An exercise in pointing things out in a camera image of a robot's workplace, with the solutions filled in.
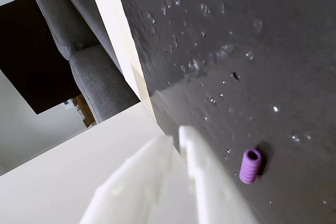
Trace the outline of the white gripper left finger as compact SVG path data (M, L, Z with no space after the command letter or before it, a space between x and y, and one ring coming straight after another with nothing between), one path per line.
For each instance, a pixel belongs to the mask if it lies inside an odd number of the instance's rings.
M148 141L101 184L80 223L197 223L187 167L171 136Z

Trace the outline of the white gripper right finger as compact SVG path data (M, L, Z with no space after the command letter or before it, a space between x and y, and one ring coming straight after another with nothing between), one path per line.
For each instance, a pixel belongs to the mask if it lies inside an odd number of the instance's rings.
M260 223L259 218L202 134L178 130L180 154L194 187L199 223Z

